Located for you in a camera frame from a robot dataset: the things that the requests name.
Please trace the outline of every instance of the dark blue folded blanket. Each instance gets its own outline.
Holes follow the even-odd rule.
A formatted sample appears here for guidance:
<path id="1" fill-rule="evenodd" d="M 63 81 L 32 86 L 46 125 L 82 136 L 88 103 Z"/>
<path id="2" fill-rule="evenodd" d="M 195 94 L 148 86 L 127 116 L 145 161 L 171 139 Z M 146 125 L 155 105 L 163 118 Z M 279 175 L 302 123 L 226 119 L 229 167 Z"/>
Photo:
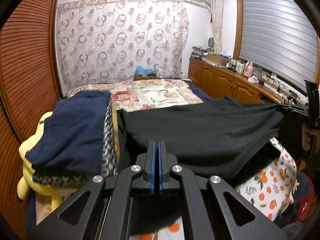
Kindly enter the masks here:
<path id="1" fill-rule="evenodd" d="M 109 91 L 81 91 L 57 103 L 44 133 L 26 158 L 36 172 L 100 174 Z"/>

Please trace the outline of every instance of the beige curtain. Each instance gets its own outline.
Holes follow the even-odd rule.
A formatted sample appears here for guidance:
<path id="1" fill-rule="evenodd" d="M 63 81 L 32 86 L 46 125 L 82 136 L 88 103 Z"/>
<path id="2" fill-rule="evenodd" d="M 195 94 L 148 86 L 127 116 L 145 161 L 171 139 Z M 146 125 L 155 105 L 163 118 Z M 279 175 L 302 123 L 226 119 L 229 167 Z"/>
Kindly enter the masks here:
<path id="1" fill-rule="evenodd" d="M 222 15 L 223 0 L 211 0 L 212 11 L 212 36 L 214 41 L 214 52 L 219 54 L 222 52 Z"/>
<path id="2" fill-rule="evenodd" d="M 83 0 L 57 7 L 58 59 L 68 90 L 132 81 L 137 65 L 181 77 L 188 38 L 179 0 Z"/>

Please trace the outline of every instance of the wooden window frame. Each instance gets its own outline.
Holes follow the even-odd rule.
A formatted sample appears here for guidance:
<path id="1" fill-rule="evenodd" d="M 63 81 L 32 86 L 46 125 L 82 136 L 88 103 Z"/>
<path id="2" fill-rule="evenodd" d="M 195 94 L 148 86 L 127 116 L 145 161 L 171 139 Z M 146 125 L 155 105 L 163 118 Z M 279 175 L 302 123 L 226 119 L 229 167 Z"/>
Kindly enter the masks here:
<path id="1" fill-rule="evenodd" d="M 235 40 L 235 49 L 233 52 L 233 58 L 239 59 L 240 49 L 241 49 L 241 41 L 242 41 L 242 29 L 243 29 L 243 0 L 237 0 L 237 27 L 236 27 L 236 40 Z M 316 64 L 316 72 L 314 82 L 316 82 L 319 86 L 320 83 L 320 39 L 318 37 L 317 43 L 317 64 Z"/>

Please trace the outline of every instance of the gray roller blind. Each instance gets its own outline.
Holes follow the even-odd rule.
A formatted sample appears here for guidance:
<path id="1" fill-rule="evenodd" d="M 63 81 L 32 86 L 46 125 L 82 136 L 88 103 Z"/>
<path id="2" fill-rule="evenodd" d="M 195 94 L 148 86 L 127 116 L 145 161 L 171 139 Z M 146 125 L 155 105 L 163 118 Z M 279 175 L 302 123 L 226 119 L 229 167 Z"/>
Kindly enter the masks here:
<path id="1" fill-rule="evenodd" d="M 269 69 L 303 90 L 314 80 L 317 34 L 293 0 L 243 0 L 240 58 Z"/>

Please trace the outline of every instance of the silver screw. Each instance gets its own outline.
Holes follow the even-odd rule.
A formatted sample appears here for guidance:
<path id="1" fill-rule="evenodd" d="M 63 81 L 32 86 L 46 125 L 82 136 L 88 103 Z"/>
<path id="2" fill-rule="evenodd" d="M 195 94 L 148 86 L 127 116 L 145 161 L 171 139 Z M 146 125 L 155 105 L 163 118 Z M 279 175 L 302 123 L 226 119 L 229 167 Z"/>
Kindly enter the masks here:
<path id="1" fill-rule="evenodd" d="M 180 165 L 175 165 L 172 167 L 172 170 L 175 172 L 180 172 L 182 171 L 182 167 Z"/>
<path id="2" fill-rule="evenodd" d="M 95 183 L 100 183 L 103 180 L 103 178 L 102 178 L 102 176 L 97 175 L 97 176 L 94 176 L 92 180 Z"/>
<path id="3" fill-rule="evenodd" d="M 131 170 L 137 172 L 137 171 L 141 170 L 141 167 L 139 165 L 133 165 L 133 166 L 131 166 Z"/>
<path id="4" fill-rule="evenodd" d="M 211 182 L 214 183 L 214 184 L 218 184 L 221 182 L 221 178 L 219 176 L 212 176 L 210 178 Z"/>

